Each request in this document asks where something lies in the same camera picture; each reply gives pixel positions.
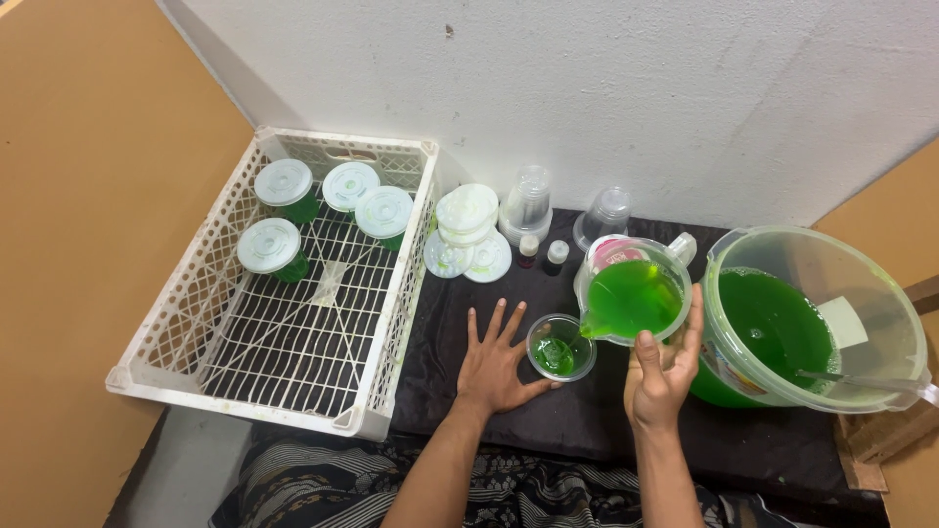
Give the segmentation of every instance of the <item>black table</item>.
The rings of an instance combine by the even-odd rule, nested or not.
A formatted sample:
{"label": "black table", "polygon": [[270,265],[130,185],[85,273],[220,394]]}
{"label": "black table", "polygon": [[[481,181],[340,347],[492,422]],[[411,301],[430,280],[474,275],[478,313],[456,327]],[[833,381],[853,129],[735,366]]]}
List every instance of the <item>black table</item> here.
{"label": "black table", "polygon": [[[554,211],[551,233],[542,244],[538,264],[530,270],[513,264],[505,277],[487,285],[427,274],[395,395],[392,428],[432,434],[450,409],[466,353],[466,314],[471,306],[485,325],[499,297],[505,297],[510,307],[528,302],[516,342],[545,314],[579,315],[572,284],[583,253],[571,238],[578,214]],[[727,229],[638,218],[629,224],[630,235],[665,244],[682,231],[698,240],[698,254],[688,267],[697,281],[708,250]],[[540,260],[548,243],[558,239],[570,245],[571,254],[562,273],[550,277],[541,270]],[[596,364],[587,377],[494,416],[483,441],[634,465],[632,432],[623,411],[628,352],[606,341],[598,345]],[[523,382],[539,377],[527,360],[518,376]],[[826,413],[805,408],[722,409],[689,395],[679,428],[688,466],[702,482],[807,503],[883,511],[878,494],[847,488]]]}

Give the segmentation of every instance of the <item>small bottle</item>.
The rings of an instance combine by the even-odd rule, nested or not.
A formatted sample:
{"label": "small bottle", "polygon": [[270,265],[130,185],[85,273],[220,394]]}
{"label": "small bottle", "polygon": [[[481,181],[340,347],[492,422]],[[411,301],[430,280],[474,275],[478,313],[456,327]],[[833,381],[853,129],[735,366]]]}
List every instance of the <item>small bottle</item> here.
{"label": "small bottle", "polygon": [[516,263],[526,270],[534,266],[534,258],[538,255],[538,237],[525,235],[518,244],[518,259]]}
{"label": "small bottle", "polygon": [[567,260],[568,251],[567,242],[553,241],[551,245],[547,247],[547,258],[545,259],[545,263],[542,264],[545,273],[552,277],[561,273],[561,268],[564,267],[564,260]]}

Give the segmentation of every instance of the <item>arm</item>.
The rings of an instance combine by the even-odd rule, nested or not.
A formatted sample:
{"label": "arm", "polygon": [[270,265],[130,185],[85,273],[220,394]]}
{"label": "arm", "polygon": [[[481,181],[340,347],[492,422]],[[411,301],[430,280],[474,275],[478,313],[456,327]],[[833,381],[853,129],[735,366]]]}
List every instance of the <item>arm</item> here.
{"label": "arm", "polygon": [[695,285],[685,331],[676,342],[660,354],[652,333],[643,331],[630,355],[623,404],[636,440],[642,520],[648,528],[704,527],[678,439],[678,410],[698,374],[703,308]]}
{"label": "arm", "polygon": [[505,300],[500,299],[482,342],[476,311],[469,310],[469,346],[456,382],[456,400],[434,436],[414,462],[394,498],[382,528],[458,527],[466,513],[470,473],[485,423],[561,383],[539,380],[522,385],[516,369],[525,343],[509,345],[525,314],[520,303],[499,334]]}

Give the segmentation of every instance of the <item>left hand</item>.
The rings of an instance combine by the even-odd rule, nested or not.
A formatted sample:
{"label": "left hand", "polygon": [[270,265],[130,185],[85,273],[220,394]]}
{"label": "left hand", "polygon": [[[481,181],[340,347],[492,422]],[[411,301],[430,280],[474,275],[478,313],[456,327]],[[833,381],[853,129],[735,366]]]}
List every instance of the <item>left hand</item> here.
{"label": "left hand", "polygon": [[527,354],[525,342],[510,345],[525,315],[525,303],[519,303],[505,330],[499,333],[505,313],[505,299],[499,299],[489,328],[480,342],[476,330],[476,310],[469,309],[469,346],[456,380],[456,398],[471,403],[485,417],[506,412],[530,399],[563,385],[559,381],[538,380],[523,385],[518,380],[518,362]]}

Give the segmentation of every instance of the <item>right hand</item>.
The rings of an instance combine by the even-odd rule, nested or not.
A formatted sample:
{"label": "right hand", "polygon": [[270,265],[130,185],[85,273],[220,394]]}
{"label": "right hand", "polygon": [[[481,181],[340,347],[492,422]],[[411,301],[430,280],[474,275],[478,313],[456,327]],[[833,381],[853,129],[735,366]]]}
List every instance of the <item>right hand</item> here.
{"label": "right hand", "polygon": [[698,374],[698,351],[704,329],[701,286],[691,288],[685,329],[670,345],[655,342],[648,330],[636,336],[629,356],[623,405],[634,434],[678,431],[678,411]]}

